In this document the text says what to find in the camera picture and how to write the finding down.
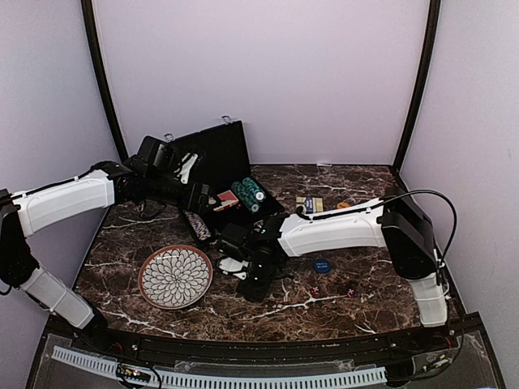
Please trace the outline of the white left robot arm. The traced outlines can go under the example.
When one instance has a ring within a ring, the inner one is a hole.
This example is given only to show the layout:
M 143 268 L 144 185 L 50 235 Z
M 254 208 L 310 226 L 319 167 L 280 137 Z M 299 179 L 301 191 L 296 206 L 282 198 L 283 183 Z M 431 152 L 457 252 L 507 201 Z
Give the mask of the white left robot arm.
M 91 304 L 50 273 L 27 243 L 36 232 L 72 216 L 114 204 L 153 200 L 203 215 L 219 200 L 191 172 L 200 154 L 173 140 L 147 136 L 137 153 L 122 163 L 102 161 L 87 172 L 33 190 L 1 192 L 1 280 L 83 330 L 97 353 L 114 347 L 114 334 Z

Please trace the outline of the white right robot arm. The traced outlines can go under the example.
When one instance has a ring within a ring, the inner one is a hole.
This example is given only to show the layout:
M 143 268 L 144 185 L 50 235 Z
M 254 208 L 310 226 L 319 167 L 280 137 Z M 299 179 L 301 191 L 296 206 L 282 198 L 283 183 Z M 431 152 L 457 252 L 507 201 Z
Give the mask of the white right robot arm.
M 258 227 L 228 224 L 216 243 L 224 255 L 218 267 L 240 279 L 239 292 L 248 301 L 262 301 L 289 258 L 326 250 L 385 248 L 418 305 L 423 327 L 414 333 L 414 345 L 430 352 L 444 340 L 448 321 L 448 288 L 440 278 L 448 251 L 438 247 L 432 220 L 414 201 L 415 194 L 396 187 L 352 207 L 281 213 Z

